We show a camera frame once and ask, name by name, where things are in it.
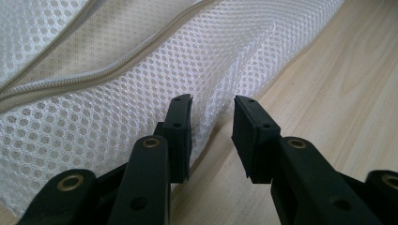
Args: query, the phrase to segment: hole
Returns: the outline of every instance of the hole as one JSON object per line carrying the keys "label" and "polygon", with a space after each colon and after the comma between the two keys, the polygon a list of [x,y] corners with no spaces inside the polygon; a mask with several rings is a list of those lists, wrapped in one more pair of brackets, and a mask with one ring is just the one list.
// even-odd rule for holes
{"label": "hole", "polygon": [[149,138],[143,141],[143,146],[147,148],[152,148],[156,147],[161,143],[158,139],[155,138]]}
{"label": "hole", "polygon": [[304,141],[298,140],[298,139],[291,139],[291,140],[287,141],[287,143],[289,143],[290,146],[295,147],[295,148],[307,147],[307,144]]}
{"label": "hole", "polygon": [[56,187],[58,188],[58,190],[61,191],[70,191],[80,186],[83,183],[83,181],[84,177],[82,175],[73,174],[59,181]]}
{"label": "hole", "polygon": [[130,207],[134,211],[140,211],[146,208],[148,201],[144,197],[138,197],[131,201]]}
{"label": "hole", "polygon": [[390,188],[394,188],[398,190],[398,177],[389,175],[389,174],[384,174],[381,179],[383,182],[388,185]]}
{"label": "hole", "polygon": [[329,200],[330,200],[330,203],[332,203],[335,207],[337,207],[341,210],[344,210],[344,211],[351,210],[351,204],[341,197],[332,196],[332,197],[330,197]]}

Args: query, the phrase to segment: zipper piping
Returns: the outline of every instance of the zipper piping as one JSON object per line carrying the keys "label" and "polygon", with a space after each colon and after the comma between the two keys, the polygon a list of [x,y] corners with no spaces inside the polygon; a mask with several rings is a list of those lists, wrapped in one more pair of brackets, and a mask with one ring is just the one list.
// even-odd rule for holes
{"label": "zipper piping", "polygon": [[157,40],[159,40],[163,35],[167,33],[167,31],[171,30],[175,25],[179,25],[186,20],[184,19],[189,19],[191,17],[191,13],[197,10],[200,10],[204,8],[206,5],[209,3],[213,2],[214,0],[203,0],[198,3],[195,3],[194,5],[187,7],[184,9],[181,13],[179,13],[175,18],[173,18],[169,23],[167,23],[159,32],[154,34],[152,37],[150,37],[146,42],[144,42],[141,46],[139,46],[137,49],[133,50],[131,53],[128,53],[126,57],[122,58],[119,62],[113,64],[112,66],[105,68],[104,70],[100,72],[95,72],[93,74],[85,75],[83,77],[76,77],[76,78],[68,78],[68,79],[63,79],[63,80],[58,80],[58,81],[44,81],[44,82],[38,82],[38,83],[29,83],[26,85],[22,86],[17,86],[15,88],[10,89],[6,93],[0,94],[0,102],[2,101],[7,101],[7,104],[2,104],[6,105],[5,107],[0,106],[0,112],[4,112],[7,109],[16,106],[21,103],[27,103],[31,102],[33,99],[28,99],[26,100],[21,100],[21,99],[16,99],[15,102],[12,99],[21,97],[21,95],[29,95],[29,93],[35,92],[36,94],[33,94],[33,98],[36,97],[42,97],[42,95],[38,92],[42,91],[43,94],[49,93],[49,89],[55,89],[55,88],[60,88],[62,89],[62,92],[65,92],[65,87],[72,86],[72,85],[78,85],[79,89],[90,86],[89,82],[97,81],[104,79],[106,77],[109,77],[112,74],[115,74],[117,71],[119,71],[121,68],[123,68],[125,65],[128,63],[134,61],[139,56],[142,56],[142,53],[147,52],[147,49],[155,44]]}
{"label": "zipper piping", "polygon": [[12,83],[17,81],[19,78],[25,75],[29,70],[35,67],[39,62],[41,62],[41,60],[48,53],[52,51],[52,49],[54,49],[58,45],[59,42],[62,42],[65,37],[70,35],[72,30],[79,26],[78,23],[81,22],[81,19],[85,18],[85,15],[88,13],[91,7],[94,6],[96,1],[97,0],[88,0],[87,3],[84,5],[84,7],[80,10],[80,12],[76,14],[75,17],[70,21],[70,23],[61,31],[58,37],[53,39],[48,46],[46,46],[41,52],[38,53],[37,57],[34,58],[31,63],[28,63],[25,67],[23,67],[23,69],[19,73],[17,73],[13,78],[0,85],[0,92],[6,90],[8,86],[12,85]]}

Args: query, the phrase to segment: brass grommet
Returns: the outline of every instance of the brass grommet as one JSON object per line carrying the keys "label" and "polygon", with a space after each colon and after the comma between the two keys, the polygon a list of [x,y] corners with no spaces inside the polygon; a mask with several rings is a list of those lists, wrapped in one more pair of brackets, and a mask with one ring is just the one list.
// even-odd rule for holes
{"label": "brass grommet", "polygon": [[295,148],[306,148],[307,143],[299,139],[290,139],[287,143]]}
{"label": "brass grommet", "polygon": [[[66,182],[71,179],[77,179],[76,183],[74,183],[73,185],[66,185]],[[56,188],[58,188],[61,191],[70,191],[80,186],[83,183],[83,181],[84,177],[80,174],[69,175],[64,179],[62,179],[61,181],[59,181]]]}
{"label": "brass grommet", "polygon": [[159,139],[156,138],[149,138],[149,139],[145,139],[143,141],[143,146],[147,147],[147,148],[153,148],[158,146],[161,143],[161,141],[159,141]]}
{"label": "brass grommet", "polygon": [[384,174],[381,177],[381,180],[383,180],[383,182],[390,186],[390,188],[394,188],[398,190],[398,177],[393,176],[393,175],[389,175],[389,174]]}

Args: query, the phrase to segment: mattress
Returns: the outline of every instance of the mattress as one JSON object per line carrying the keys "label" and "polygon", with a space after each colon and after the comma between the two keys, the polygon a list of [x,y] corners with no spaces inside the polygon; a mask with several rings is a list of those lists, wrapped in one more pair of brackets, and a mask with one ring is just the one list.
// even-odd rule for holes
{"label": "mattress", "polygon": [[342,3],[2,2],[0,202],[20,217],[56,174],[124,164],[186,93],[193,163],[233,97],[269,88]]}

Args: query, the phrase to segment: clamp jaw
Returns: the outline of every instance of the clamp jaw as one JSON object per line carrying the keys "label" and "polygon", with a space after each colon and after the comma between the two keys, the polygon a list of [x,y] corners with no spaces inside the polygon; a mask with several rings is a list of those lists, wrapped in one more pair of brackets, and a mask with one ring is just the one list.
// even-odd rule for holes
{"label": "clamp jaw", "polygon": [[89,170],[52,178],[18,224],[169,224],[170,184],[190,175],[191,103],[190,95],[173,98],[128,163],[98,178]]}
{"label": "clamp jaw", "polygon": [[373,171],[362,183],[280,132],[258,102],[236,96],[232,140],[252,182],[271,184],[282,224],[396,224],[397,172]]}
{"label": "clamp jaw", "polygon": [[[51,179],[19,224],[169,224],[170,184],[190,174],[191,96],[172,99],[164,122],[138,140],[130,160],[101,177],[70,170]],[[398,173],[364,183],[336,172],[308,141],[281,136],[255,100],[236,96],[232,140],[246,175],[271,184],[284,224],[395,224]]]}

